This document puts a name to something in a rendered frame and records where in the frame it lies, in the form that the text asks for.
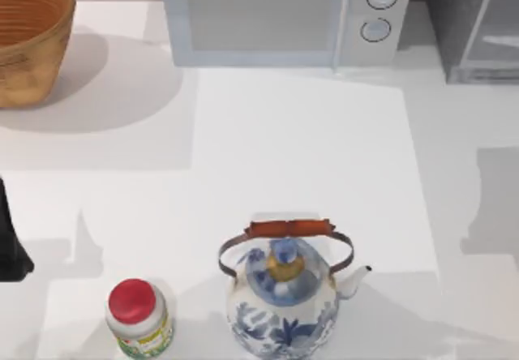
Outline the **white bottle with red cap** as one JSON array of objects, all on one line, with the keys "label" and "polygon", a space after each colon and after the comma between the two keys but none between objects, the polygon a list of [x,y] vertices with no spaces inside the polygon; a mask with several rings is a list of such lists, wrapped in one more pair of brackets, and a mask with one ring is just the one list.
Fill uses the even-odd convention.
[{"label": "white bottle with red cap", "polygon": [[125,279],[111,289],[105,321],[121,351],[132,360],[158,358],[173,340],[165,296],[143,279]]}]

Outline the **pale microwave oven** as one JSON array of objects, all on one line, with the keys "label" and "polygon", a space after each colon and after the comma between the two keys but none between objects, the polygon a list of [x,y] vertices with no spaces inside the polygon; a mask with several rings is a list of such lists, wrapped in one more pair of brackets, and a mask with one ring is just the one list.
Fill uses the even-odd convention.
[{"label": "pale microwave oven", "polygon": [[376,67],[409,0],[163,0],[179,66]]}]

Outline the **grey cabinet with dark inside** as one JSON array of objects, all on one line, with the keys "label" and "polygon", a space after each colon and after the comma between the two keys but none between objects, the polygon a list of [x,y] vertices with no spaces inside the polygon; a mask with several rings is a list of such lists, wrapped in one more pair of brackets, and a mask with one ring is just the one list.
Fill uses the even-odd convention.
[{"label": "grey cabinet with dark inside", "polygon": [[519,85],[519,0],[424,0],[448,84]]}]

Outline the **woven wooden basket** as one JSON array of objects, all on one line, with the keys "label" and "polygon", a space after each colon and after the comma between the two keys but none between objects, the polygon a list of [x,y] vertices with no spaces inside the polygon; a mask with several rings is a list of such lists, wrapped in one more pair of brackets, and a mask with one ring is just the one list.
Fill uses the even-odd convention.
[{"label": "woven wooden basket", "polygon": [[76,0],[0,0],[0,109],[38,105],[52,92]]}]

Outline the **microwave oven door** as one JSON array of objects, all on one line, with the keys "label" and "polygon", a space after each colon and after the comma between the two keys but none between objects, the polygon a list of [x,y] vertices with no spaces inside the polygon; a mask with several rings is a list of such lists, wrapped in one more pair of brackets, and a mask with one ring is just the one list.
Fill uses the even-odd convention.
[{"label": "microwave oven door", "polygon": [[163,0],[178,66],[332,68],[341,0]]}]

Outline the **blue and white teapot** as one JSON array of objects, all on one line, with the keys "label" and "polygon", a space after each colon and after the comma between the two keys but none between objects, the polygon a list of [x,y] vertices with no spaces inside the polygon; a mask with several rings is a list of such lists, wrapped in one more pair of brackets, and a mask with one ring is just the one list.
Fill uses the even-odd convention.
[{"label": "blue and white teapot", "polygon": [[328,340],[340,304],[351,299],[372,268],[336,274],[354,261],[354,245],[328,219],[256,221],[224,242],[220,257],[244,242],[263,245],[234,266],[220,261],[231,279],[226,318],[236,341],[259,360],[308,360]]}]

